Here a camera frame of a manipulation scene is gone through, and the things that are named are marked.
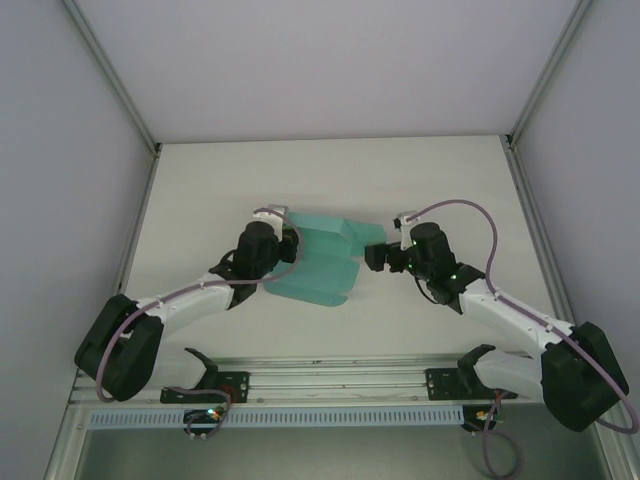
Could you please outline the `aluminium frame post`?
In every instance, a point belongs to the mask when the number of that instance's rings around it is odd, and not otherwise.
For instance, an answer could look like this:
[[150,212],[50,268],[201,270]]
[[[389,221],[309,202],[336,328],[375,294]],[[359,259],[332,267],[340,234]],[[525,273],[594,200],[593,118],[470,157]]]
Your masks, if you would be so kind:
[[528,125],[541,106],[597,1],[575,1],[569,17],[565,21],[541,72],[537,76],[510,133],[505,136],[511,151],[516,151],[518,141],[523,137]]
[[135,130],[137,136],[143,142],[150,155],[154,159],[157,159],[160,155],[161,144],[155,140],[153,134],[143,120],[139,109],[135,105],[123,80],[109,58],[109,55],[99,40],[89,19],[83,12],[78,0],[60,0],[60,2],[69,16],[74,28],[88,48],[90,55],[96,62],[102,76],[113,91],[117,101],[120,103],[132,128]]

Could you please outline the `aluminium mounting rail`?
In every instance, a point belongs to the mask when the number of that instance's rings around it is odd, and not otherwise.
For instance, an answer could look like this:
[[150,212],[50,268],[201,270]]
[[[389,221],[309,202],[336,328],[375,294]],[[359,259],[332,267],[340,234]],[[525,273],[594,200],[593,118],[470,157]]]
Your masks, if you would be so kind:
[[453,368],[455,355],[327,358],[217,358],[222,372],[248,373],[246,407],[488,404],[430,398],[425,371]]

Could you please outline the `small circuit board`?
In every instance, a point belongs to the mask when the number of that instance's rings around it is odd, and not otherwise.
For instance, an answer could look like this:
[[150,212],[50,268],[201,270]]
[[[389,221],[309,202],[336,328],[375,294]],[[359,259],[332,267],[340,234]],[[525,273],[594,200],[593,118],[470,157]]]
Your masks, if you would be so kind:
[[[461,427],[470,433],[480,432],[484,429],[484,424],[488,419],[488,413],[491,405],[463,405],[463,423]],[[504,411],[498,407],[491,420],[489,421],[489,430],[493,430],[498,424],[504,421]]]
[[188,411],[184,418],[184,431],[190,440],[208,440],[221,429],[228,413],[222,406]]

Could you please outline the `teal cardboard box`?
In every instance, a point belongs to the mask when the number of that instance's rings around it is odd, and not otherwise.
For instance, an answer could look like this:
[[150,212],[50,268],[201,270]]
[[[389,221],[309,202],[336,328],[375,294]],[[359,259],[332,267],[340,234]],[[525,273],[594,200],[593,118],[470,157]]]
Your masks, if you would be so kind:
[[340,217],[290,212],[303,240],[297,266],[282,278],[264,285],[266,292],[325,307],[347,301],[369,245],[384,244],[387,235],[379,224]]

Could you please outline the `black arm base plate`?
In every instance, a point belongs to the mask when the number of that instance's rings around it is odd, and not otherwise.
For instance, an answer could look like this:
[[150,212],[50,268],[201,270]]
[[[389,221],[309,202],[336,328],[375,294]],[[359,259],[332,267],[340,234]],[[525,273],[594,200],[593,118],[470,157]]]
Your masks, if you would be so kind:
[[473,370],[430,368],[424,375],[430,400],[495,400],[499,393],[482,384]]
[[[190,391],[216,390],[224,392],[232,403],[245,403],[249,393],[249,373],[245,371],[227,371],[216,374],[206,373]],[[160,394],[162,404],[223,403],[222,394],[185,394],[171,388],[163,388]]]

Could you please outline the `aluminium table side rail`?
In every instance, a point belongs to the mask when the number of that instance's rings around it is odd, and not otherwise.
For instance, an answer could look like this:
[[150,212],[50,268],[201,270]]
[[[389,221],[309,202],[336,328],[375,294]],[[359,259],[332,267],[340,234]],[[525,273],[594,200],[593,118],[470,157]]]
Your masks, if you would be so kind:
[[[118,264],[114,286],[109,291],[110,295],[121,293],[128,284],[162,150],[162,143],[154,145],[151,163],[143,183],[140,200],[134,210],[134,220],[128,233],[124,253]],[[87,414],[84,407],[79,407],[72,402],[71,397],[76,392],[76,384],[82,376],[83,373],[77,369],[43,480],[75,480],[87,436],[85,419]]]
[[[523,162],[509,135],[500,135],[499,140],[519,198],[553,311],[561,320],[575,324],[573,311]],[[640,480],[640,455],[636,451],[631,436],[616,433],[600,424],[594,424],[589,429],[589,433],[597,445],[600,457],[599,462],[604,468],[604,474],[608,480]]]

